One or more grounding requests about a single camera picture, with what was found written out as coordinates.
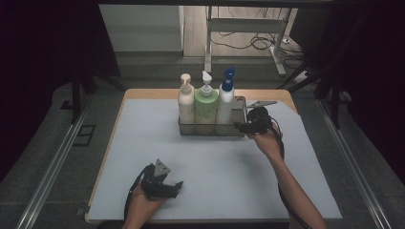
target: white wall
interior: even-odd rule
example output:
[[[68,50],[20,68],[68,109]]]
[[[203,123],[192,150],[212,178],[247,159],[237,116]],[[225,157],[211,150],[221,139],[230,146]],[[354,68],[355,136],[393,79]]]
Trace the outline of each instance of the white wall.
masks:
[[[182,51],[182,6],[99,8],[115,52]]]

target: bottle cap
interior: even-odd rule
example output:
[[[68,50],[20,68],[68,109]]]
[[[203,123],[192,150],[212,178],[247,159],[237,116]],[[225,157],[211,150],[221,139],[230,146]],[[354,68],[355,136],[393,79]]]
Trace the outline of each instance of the bottle cap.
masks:
[[[206,71],[202,71],[202,81],[205,84],[202,86],[202,95],[203,96],[210,96],[212,94],[212,88],[208,84],[211,83],[212,76],[209,75]]]
[[[233,89],[233,82],[232,82],[232,78],[235,75],[235,68],[229,68],[224,72],[224,77],[225,80],[221,86],[221,88],[225,91],[225,92],[230,92]]]
[[[187,73],[184,73],[181,75],[180,79],[181,79],[181,93],[190,94],[192,92],[192,88],[190,85],[191,76]]]

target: green bottle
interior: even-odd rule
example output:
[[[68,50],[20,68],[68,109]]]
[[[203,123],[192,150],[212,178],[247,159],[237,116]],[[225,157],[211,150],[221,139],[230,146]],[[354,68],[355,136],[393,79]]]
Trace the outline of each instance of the green bottle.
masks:
[[[194,93],[194,120],[197,132],[201,135],[210,135],[215,129],[215,118],[218,108],[218,93],[213,90],[209,83],[212,77],[206,71],[202,71],[202,81],[205,84]]]

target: lotion bottle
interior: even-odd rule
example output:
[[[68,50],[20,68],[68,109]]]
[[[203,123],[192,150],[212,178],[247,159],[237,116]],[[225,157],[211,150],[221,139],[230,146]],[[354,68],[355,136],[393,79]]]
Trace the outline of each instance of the lotion bottle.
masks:
[[[195,122],[196,124],[210,124],[210,125],[197,125],[197,131],[201,135],[210,135],[214,131],[215,118],[217,116],[218,108],[218,93],[213,90],[209,83],[212,77],[206,71],[202,71],[202,81],[205,84],[194,93],[195,102]]]
[[[188,73],[181,75],[179,89],[179,123],[181,134],[189,135],[194,131],[194,87],[190,84]]]

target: black curtain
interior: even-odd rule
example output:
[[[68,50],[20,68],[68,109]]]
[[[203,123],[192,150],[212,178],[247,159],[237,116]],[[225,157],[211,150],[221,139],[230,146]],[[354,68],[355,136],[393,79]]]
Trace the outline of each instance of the black curtain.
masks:
[[[87,93],[92,76],[119,76],[96,1],[0,3],[0,178],[19,158],[74,69]]]
[[[405,8],[378,1],[339,68],[353,119],[405,183]]]

